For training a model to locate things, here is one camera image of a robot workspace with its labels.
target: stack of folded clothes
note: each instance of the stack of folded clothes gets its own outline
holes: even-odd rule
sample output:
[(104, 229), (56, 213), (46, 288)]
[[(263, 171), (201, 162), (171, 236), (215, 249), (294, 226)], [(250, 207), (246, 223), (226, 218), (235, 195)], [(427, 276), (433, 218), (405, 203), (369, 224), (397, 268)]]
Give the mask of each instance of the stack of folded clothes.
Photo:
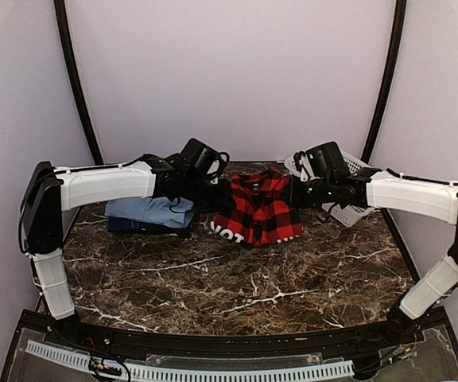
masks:
[(109, 201), (107, 229), (113, 233), (187, 235), (195, 215), (194, 204), (184, 198), (130, 197)]

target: marble surface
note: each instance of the marble surface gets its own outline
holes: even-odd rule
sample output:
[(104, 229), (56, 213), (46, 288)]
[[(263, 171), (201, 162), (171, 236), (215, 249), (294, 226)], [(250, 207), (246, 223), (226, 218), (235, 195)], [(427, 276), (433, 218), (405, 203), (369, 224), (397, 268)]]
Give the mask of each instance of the marble surface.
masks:
[[(270, 164), (231, 163), (225, 174)], [(301, 210), (304, 235), (253, 248), (201, 215), (189, 237), (114, 235), (105, 204), (83, 208), (64, 249), (84, 322), (195, 335), (303, 333), (384, 320), (412, 284), (380, 213), (346, 228)]]

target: white plastic basket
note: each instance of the white plastic basket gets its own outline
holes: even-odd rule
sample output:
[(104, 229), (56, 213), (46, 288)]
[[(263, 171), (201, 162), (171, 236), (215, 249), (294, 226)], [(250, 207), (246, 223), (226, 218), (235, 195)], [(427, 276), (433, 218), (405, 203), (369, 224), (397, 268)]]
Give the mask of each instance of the white plastic basket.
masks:
[[(369, 167), (367, 163), (360, 161), (358, 158), (352, 156), (346, 151), (340, 149), (340, 152), (342, 153), (344, 161), (346, 161), (347, 165), (349, 166), (349, 170), (351, 171), (351, 173), (356, 172), (362, 167)], [(284, 161), (284, 166), (286, 169), (289, 170), (289, 172), (292, 175), (294, 175), (295, 177), (300, 177), (301, 172), (294, 165), (294, 155), (291, 155)], [(324, 203), (322, 205), (323, 210), (328, 211), (330, 207), (332, 207), (332, 205), (333, 203)], [(351, 227), (355, 225), (356, 222), (360, 220), (362, 217), (368, 215), (374, 210), (374, 208), (362, 209), (361, 207), (355, 207), (353, 205), (349, 205), (345, 209), (341, 209), (340, 206), (337, 205), (332, 209), (331, 215), (346, 227)]]

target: black pole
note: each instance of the black pole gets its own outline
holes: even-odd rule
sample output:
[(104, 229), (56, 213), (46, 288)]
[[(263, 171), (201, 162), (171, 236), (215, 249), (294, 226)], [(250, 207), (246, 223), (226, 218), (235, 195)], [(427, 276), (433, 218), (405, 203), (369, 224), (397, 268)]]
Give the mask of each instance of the black pole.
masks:
[(382, 74), (381, 88), (379, 89), (378, 102), (375, 105), (371, 128), (369, 129), (367, 141), (363, 148), (362, 161), (365, 163), (371, 160), (372, 151), (378, 139), (382, 117), (385, 114), (386, 103), (388, 102), (388, 95), (390, 94), (391, 83), (394, 78), (395, 64), (397, 64), (398, 48), (401, 44), (402, 28), (404, 26), (404, 18), (406, 17), (406, 3), (407, 0), (397, 0), (395, 2), (394, 24), (391, 29), (385, 71)]
[(93, 125), (87, 112), (86, 100), (80, 84), (79, 72), (77, 71), (76, 57), (73, 52), (72, 37), (68, 28), (68, 17), (64, 0), (54, 0), (54, 7), (56, 8), (57, 26), (60, 31), (64, 62), (67, 65), (68, 77), (70, 78), (70, 85), (72, 86), (73, 96), (76, 100), (80, 122), (83, 125), (84, 135), (86, 135), (93, 161), (95, 161), (96, 165), (102, 165), (102, 153), (100, 152), (99, 144), (96, 142), (95, 131), (93, 130)]

